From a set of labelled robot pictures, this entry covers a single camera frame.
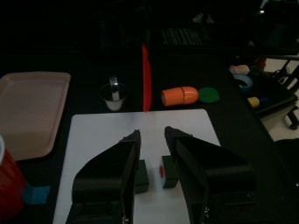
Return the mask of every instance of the green lid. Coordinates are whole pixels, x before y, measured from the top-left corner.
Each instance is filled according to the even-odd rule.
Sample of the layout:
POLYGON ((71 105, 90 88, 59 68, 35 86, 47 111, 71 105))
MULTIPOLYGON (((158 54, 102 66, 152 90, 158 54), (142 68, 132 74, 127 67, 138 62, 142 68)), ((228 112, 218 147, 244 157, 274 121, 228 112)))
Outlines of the green lid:
POLYGON ((214 87, 203 87, 199 89, 200 101, 214 103, 220 100, 220 92, 214 87))

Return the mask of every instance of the red cup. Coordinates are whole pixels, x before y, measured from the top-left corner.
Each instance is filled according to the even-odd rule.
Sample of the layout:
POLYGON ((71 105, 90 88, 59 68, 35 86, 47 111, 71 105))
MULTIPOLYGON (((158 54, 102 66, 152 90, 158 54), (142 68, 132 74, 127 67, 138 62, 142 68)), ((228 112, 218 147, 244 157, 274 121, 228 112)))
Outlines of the red cup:
POLYGON ((0 136, 0 223, 14 218, 24 207, 24 185, 24 175, 0 136))

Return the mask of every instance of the orange cup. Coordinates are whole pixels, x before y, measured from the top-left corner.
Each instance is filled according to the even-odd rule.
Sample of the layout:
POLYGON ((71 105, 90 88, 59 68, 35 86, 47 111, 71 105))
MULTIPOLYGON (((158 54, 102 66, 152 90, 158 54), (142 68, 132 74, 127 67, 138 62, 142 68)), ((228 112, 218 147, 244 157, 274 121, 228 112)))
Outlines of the orange cup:
POLYGON ((194 87, 175 87, 162 92, 163 105, 166 107, 191 104, 199 100, 199 91, 194 87))

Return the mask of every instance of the blue object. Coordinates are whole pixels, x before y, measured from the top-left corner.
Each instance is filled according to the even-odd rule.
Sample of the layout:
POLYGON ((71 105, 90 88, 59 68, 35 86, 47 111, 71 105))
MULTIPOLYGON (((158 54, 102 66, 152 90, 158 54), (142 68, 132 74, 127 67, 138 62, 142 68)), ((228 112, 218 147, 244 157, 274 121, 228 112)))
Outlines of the blue object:
POLYGON ((23 190, 23 201, 30 205, 46 204, 48 194, 51 191, 50 186, 38 186, 34 187, 28 182, 23 190))

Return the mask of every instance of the black table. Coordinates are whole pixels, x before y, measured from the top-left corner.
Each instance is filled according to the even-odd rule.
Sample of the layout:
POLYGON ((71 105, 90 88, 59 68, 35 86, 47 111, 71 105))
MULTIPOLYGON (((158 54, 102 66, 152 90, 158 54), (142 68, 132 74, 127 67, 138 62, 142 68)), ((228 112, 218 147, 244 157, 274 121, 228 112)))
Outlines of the black table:
MULTIPOLYGON (((112 59, 74 54, 19 54, 0 56, 0 74, 27 71, 58 71, 71 74, 70 92, 60 120, 60 128, 51 154, 20 161, 27 181, 34 186, 51 186, 47 204, 26 206, 10 223, 52 223, 58 198, 62 166, 71 118, 76 114, 107 113, 99 99, 99 87, 116 75, 130 88, 130 97, 120 112, 143 109, 142 54, 112 59)), ((152 110, 206 109, 218 134, 220 145, 242 156, 256 175, 256 196, 260 208, 275 223, 298 223, 298 189, 286 175, 277 157, 277 146, 267 130, 248 105, 247 99, 230 75, 228 68, 208 55, 151 53, 154 78, 152 110), (164 108, 160 100, 163 89, 179 86, 214 87, 220 101, 164 108)))

